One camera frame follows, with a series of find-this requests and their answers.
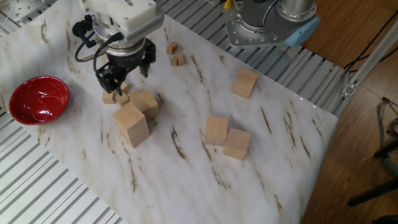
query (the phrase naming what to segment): red bowl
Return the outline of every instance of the red bowl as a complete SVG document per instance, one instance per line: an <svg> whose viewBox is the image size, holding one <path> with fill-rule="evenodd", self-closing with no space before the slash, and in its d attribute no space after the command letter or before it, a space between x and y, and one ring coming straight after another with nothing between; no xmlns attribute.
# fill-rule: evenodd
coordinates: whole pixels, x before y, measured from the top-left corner
<svg viewBox="0 0 398 224"><path fill-rule="evenodd" d="M68 100L68 87L59 78L36 77L15 90L9 110L11 116L22 124L45 124L60 116Z"/></svg>

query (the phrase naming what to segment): wooden block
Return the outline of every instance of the wooden block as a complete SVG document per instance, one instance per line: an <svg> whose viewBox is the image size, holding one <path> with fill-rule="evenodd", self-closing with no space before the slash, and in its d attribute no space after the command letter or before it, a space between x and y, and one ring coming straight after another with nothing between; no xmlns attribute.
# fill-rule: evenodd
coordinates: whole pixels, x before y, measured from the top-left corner
<svg viewBox="0 0 398 224"><path fill-rule="evenodd" d="M172 47L173 50L176 50L176 49L177 49L177 43L176 43L176 42L172 42L172 43L170 44L170 47Z"/></svg>
<svg viewBox="0 0 398 224"><path fill-rule="evenodd" d="M123 93L121 96L116 96L116 101L120 103L121 106L126 105L129 101L129 97L126 93Z"/></svg>
<svg viewBox="0 0 398 224"><path fill-rule="evenodd" d="M224 146L228 134L228 118L207 117L205 144Z"/></svg>
<svg viewBox="0 0 398 224"><path fill-rule="evenodd" d="M232 92L249 99L258 76L258 74L242 68L235 78Z"/></svg>
<svg viewBox="0 0 398 224"><path fill-rule="evenodd" d="M178 65L184 65L184 54L182 52L177 52L176 53L176 57L177 57L177 64Z"/></svg>
<svg viewBox="0 0 398 224"><path fill-rule="evenodd" d="M155 118L159 114L159 106L149 90L139 93L134 91L129 94L130 102L141 111L148 119Z"/></svg>
<svg viewBox="0 0 398 224"><path fill-rule="evenodd" d="M147 119L155 118L159 114L159 105L149 90L145 90L140 94L141 99L149 106L143 113Z"/></svg>
<svg viewBox="0 0 398 224"><path fill-rule="evenodd" d="M224 155L243 160L250 142L250 133L230 128L226 138Z"/></svg>
<svg viewBox="0 0 398 224"><path fill-rule="evenodd" d="M173 47L168 46L168 47L166 48L166 54L167 54L167 55L173 55L173 53L174 53Z"/></svg>
<svg viewBox="0 0 398 224"><path fill-rule="evenodd" d="M177 57L172 57L171 61L172 66L177 66Z"/></svg>
<svg viewBox="0 0 398 224"><path fill-rule="evenodd" d="M126 82L122 82L122 85L120 85L120 89L123 93L129 93L130 92L130 86Z"/></svg>
<svg viewBox="0 0 398 224"><path fill-rule="evenodd" d="M129 102L112 114L116 126L126 141L133 147L150 136L149 128L143 113Z"/></svg>
<svg viewBox="0 0 398 224"><path fill-rule="evenodd" d="M105 90L104 90L104 92L102 92L102 101L104 101L104 103L114 104L115 100L116 100L116 96L115 96L114 92L107 93Z"/></svg>

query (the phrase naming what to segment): wooden floor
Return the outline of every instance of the wooden floor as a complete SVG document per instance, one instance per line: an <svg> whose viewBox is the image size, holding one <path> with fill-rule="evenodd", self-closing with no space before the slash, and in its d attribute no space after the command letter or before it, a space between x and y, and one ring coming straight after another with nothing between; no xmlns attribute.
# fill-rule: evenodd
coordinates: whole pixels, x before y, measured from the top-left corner
<svg viewBox="0 0 398 224"><path fill-rule="evenodd" d="M398 103L398 54L379 63L342 114L303 224L370 223L398 215L398 190L353 208L346 205L350 197L392 179L382 160L373 158L379 149L376 106L383 96ZM387 106L385 124L396 117ZM398 164L398 154L391 157Z"/></svg>
<svg viewBox="0 0 398 224"><path fill-rule="evenodd" d="M397 0L315 0L321 24L304 47L335 65L353 61L398 10Z"/></svg>

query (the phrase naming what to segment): marble table surface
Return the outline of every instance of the marble table surface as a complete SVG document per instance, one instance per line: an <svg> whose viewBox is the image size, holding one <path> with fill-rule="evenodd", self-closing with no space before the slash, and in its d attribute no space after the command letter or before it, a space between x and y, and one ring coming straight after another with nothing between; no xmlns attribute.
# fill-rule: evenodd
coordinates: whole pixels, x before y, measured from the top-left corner
<svg viewBox="0 0 398 224"><path fill-rule="evenodd" d="M135 70L126 79L160 106L151 136L133 148L111 117L120 106L101 101L92 62L74 59L81 42L71 29L83 16L77 0L58 0L0 40L2 108L24 81L61 78L70 90L61 117L24 127L128 223L299 223L335 116L264 75L249 100L232 94L238 70L252 68L166 16L148 36L157 46L149 77ZM165 54L172 41L182 46L182 67ZM81 57L92 53L84 48ZM208 116L251 133L243 161L204 145Z"/></svg>

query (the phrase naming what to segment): black chair leg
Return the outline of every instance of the black chair leg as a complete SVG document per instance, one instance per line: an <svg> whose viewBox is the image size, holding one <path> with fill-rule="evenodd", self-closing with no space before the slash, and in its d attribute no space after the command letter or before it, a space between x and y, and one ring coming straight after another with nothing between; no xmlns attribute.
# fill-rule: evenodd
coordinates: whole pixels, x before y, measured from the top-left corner
<svg viewBox="0 0 398 224"><path fill-rule="evenodd" d="M397 148L398 148L398 141L393 141L392 143L384 146L384 148L378 150L376 153L373 154L373 156L376 158L380 158Z"/></svg>
<svg viewBox="0 0 398 224"><path fill-rule="evenodd" d="M394 178L392 180L389 180L385 182L384 184L378 185L377 187L374 187L373 189L367 190L355 197L352 197L348 200L347 204L350 207L359 205L363 202L366 202L368 200L371 200L375 197L378 197L380 195L383 195L385 193L390 192L391 190L398 189L398 178Z"/></svg>
<svg viewBox="0 0 398 224"><path fill-rule="evenodd" d="M398 223L398 215L386 215L378 218L377 220L373 220L372 224L397 224Z"/></svg>

